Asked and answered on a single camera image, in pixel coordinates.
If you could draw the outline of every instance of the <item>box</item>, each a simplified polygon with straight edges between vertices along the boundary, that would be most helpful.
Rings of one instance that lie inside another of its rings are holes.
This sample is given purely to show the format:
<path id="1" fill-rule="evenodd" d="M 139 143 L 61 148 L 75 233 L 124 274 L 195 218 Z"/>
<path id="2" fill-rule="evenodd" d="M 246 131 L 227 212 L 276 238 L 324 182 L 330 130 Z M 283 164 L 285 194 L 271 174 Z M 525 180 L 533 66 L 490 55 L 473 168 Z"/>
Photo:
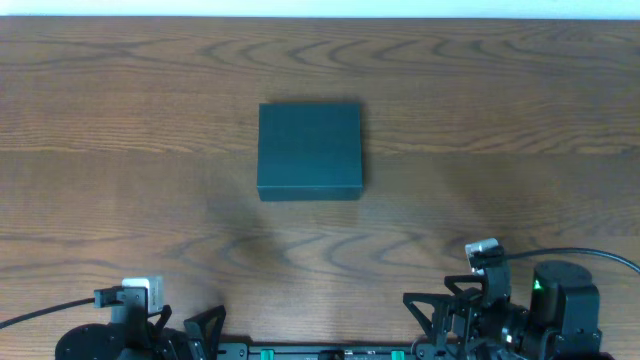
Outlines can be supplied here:
<path id="1" fill-rule="evenodd" d="M 257 186 L 262 201 L 358 199 L 360 104 L 261 104 Z"/>

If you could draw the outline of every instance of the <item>dark green rectangular box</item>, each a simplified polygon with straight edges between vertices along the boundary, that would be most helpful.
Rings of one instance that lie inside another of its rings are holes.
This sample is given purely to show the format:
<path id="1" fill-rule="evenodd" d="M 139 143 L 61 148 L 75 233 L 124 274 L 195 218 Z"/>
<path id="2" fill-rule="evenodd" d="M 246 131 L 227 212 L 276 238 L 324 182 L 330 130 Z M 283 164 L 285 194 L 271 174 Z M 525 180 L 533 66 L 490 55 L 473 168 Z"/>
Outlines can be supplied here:
<path id="1" fill-rule="evenodd" d="M 260 105 L 262 201 L 356 200 L 362 188 L 360 104 Z"/>

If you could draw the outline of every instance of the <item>wood grain tabletop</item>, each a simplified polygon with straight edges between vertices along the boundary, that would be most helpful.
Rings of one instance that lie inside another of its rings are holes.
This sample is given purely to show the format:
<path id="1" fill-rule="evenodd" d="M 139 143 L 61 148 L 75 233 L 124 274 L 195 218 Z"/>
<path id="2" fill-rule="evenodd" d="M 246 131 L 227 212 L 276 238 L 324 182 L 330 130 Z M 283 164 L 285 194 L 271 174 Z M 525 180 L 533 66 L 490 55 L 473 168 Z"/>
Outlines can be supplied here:
<path id="1" fill-rule="evenodd" d="M 445 292 L 464 244 L 640 261 L 640 23 L 0 18 L 0 320 L 165 277 L 169 326 L 411 342 L 403 292 Z M 262 203 L 258 104 L 358 101 L 357 202 Z M 640 279 L 587 266 L 603 350 L 640 358 Z M 532 267 L 514 261 L 513 301 Z M 50 359 L 80 307 L 0 331 Z"/>

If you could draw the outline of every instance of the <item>box front face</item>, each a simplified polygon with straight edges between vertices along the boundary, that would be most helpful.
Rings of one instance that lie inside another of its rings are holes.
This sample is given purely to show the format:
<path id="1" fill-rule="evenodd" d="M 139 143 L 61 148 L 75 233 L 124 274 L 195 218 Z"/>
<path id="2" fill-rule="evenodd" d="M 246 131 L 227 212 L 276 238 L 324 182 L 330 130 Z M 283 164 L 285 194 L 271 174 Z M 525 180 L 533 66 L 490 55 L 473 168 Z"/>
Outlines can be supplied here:
<path id="1" fill-rule="evenodd" d="M 258 188 L 362 187 L 359 104 L 260 105 Z"/>

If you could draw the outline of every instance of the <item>wooden table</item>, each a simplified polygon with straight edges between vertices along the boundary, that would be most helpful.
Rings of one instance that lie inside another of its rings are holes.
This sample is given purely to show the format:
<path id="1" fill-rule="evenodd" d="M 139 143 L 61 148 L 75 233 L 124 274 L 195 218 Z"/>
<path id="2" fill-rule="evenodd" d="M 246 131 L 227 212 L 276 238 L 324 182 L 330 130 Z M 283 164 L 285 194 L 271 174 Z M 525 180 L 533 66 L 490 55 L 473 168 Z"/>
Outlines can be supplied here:
<path id="1" fill-rule="evenodd" d="M 637 22 L 2 18 L 0 320 L 165 276 L 254 341 L 410 342 L 402 293 L 464 244 L 640 261 Z M 261 203 L 258 104 L 360 101 L 358 202 Z M 587 265 L 603 349 L 640 357 L 640 282 Z M 536 261 L 513 263 L 527 305 Z M 0 331 L 48 359 L 90 306 Z"/>

